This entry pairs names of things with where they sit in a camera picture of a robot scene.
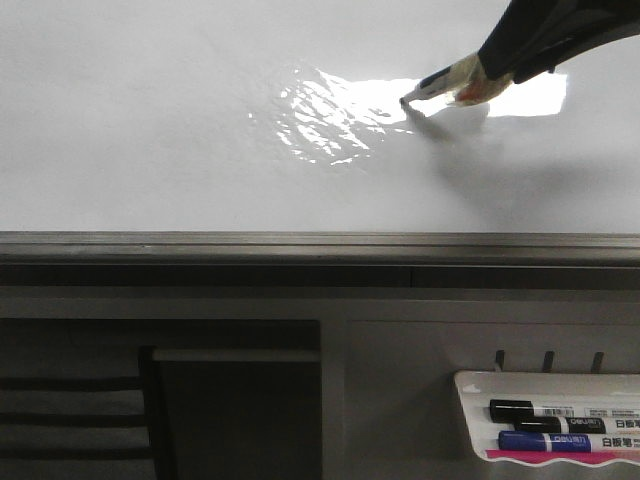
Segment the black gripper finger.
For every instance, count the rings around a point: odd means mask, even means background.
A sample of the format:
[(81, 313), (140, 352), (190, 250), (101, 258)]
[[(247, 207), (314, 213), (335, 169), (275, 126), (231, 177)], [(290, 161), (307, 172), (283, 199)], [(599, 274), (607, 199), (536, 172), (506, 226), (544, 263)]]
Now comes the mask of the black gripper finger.
[(639, 33), (637, 1), (526, 1), (531, 17), (513, 81), (524, 83), (588, 50)]
[(512, 1), (478, 51), (484, 73), (529, 79), (556, 66), (594, 22), (587, 1)]

